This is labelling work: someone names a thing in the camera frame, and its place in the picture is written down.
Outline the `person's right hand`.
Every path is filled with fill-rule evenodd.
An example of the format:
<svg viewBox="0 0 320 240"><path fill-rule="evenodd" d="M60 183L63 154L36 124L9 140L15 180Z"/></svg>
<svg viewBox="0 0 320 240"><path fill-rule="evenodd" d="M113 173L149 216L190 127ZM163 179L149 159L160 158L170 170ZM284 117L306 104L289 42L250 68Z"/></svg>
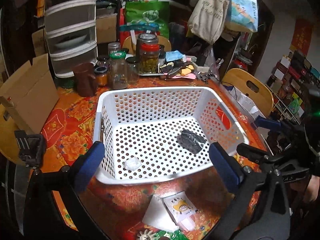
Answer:
<svg viewBox="0 0 320 240"><path fill-rule="evenodd" d="M319 195L319 177L312 175L303 180L303 202L314 202Z"/></svg>

